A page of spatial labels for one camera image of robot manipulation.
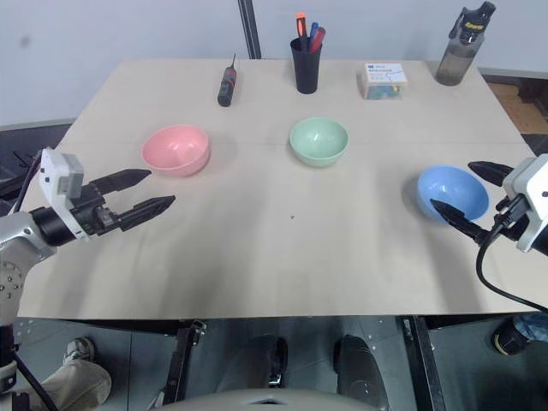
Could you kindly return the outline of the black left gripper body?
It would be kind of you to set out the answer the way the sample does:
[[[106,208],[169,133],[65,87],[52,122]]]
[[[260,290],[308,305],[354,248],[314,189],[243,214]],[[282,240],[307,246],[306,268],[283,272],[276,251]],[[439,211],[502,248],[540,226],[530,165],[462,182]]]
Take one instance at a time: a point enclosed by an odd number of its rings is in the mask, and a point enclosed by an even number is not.
[[[101,236],[121,228],[120,217],[105,204],[105,195],[121,191],[114,179],[97,179],[82,187],[80,197],[73,199],[71,213],[88,235]]]

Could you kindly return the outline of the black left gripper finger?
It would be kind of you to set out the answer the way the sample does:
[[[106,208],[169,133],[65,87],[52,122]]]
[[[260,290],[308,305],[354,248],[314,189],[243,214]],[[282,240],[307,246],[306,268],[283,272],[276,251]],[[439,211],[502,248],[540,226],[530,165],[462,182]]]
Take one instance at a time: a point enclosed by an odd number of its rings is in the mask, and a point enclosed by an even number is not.
[[[150,174],[150,170],[125,169],[93,180],[91,181],[91,184],[100,193],[109,194],[131,188],[139,184]]]
[[[119,214],[117,227],[127,231],[145,223],[166,211],[176,200],[175,195],[150,198],[135,205],[131,210]]]

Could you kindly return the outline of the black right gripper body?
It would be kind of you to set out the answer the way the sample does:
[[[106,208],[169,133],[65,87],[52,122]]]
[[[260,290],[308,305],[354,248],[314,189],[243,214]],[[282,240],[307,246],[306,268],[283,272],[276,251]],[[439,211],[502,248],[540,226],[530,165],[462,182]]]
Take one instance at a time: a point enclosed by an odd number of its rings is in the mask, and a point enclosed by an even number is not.
[[[496,204],[496,210],[487,244],[492,244],[500,235],[511,241],[518,241],[529,223],[527,212],[530,205],[526,196],[517,194],[513,199],[505,196]]]

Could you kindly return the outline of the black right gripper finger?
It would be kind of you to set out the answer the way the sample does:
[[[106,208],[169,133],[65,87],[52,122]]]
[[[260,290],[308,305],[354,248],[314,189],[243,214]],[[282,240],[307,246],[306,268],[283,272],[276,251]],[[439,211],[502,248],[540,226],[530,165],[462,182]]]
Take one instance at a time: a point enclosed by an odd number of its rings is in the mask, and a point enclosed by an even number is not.
[[[514,170],[508,165],[488,161],[470,162],[468,168],[481,179],[497,187],[502,187],[504,179]]]
[[[486,229],[468,220],[463,211],[440,200],[431,199],[430,202],[446,223],[471,238],[476,244],[482,244],[489,235]]]

